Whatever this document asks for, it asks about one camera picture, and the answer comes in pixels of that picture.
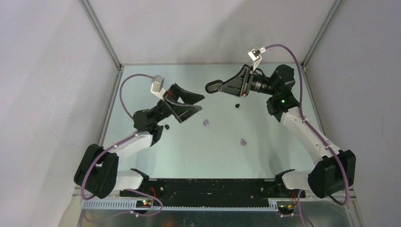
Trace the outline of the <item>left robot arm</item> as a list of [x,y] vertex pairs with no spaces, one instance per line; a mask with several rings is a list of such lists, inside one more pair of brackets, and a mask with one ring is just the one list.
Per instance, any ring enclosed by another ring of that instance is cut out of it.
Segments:
[[85,191],[100,199],[123,190],[131,190],[138,197],[148,194],[149,183],[144,181],[145,175],[138,170],[123,171],[119,165],[160,140],[164,128],[159,125],[160,121],[173,116],[179,123],[185,122],[202,110],[197,103],[205,98],[177,84],[168,90],[161,89],[158,94],[161,99],[153,108],[133,114],[134,133],[108,148],[97,144],[87,147],[73,178],[81,187],[82,199],[88,200]]

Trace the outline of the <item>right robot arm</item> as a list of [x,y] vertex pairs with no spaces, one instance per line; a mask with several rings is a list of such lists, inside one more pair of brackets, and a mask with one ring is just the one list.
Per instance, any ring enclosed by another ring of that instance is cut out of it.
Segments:
[[311,190],[319,198],[330,197],[354,184],[356,156],[333,144],[310,124],[292,93],[295,83],[294,69],[288,65],[279,65],[267,77],[261,69],[245,64],[229,80],[212,81],[205,89],[210,94],[222,92],[236,97],[246,97],[251,91],[270,95],[266,101],[269,115],[295,134],[314,164],[310,172],[287,170],[278,174],[276,194],[286,198],[294,189],[301,189]]

